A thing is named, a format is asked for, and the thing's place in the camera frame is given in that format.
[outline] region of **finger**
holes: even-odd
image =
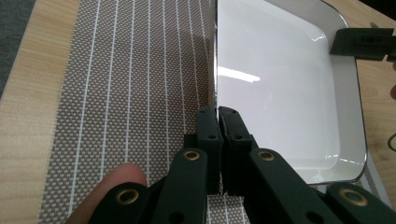
[[[124,163],[111,171],[82,201],[73,214],[67,219],[66,224],[88,223],[96,206],[105,197],[106,193],[119,184],[133,182],[146,186],[147,180],[142,170],[131,163]]]

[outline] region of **white tray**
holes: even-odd
[[[354,180],[366,162],[355,59],[329,55],[345,27],[319,0],[218,1],[217,106],[308,184]]]

